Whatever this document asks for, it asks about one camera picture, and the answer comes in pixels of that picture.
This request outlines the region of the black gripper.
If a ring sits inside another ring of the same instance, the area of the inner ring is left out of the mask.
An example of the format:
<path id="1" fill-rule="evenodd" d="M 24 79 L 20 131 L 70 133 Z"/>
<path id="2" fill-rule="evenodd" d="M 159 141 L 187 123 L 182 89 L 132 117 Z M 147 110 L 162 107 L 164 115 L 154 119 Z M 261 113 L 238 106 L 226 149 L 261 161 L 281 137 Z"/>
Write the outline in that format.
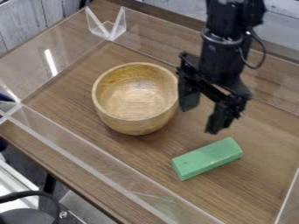
<path id="1" fill-rule="evenodd" d="M 180 52 L 179 105 L 183 112 L 196 108 L 202 95 L 215 103 L 206 132 L 216 135 L 239 119 L 253 98 L 241 74 L 247 64 L 251 35 L 234 31 L 223 35 L 202 31 L 200 54 Z"/>

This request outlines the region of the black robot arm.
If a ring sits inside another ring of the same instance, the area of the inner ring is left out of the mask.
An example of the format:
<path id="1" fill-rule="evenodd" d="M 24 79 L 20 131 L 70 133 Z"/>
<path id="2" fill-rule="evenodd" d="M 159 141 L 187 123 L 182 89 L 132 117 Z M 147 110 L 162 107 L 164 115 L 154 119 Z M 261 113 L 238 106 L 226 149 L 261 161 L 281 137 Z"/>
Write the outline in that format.
<path id="1" fill-rule="evenodd" d="M 251 44 L 259 41 L 254 28 L 263 24 L 265 0 L 206 0 L 207 22 L 200 32 L 200 54 L 180 53 L 179 105 L 196 108 L 204 95 L 215 102 L 206 131 L 218 134 L 239 119 L 253 94 L 241 74 L 249 63 Z"/>

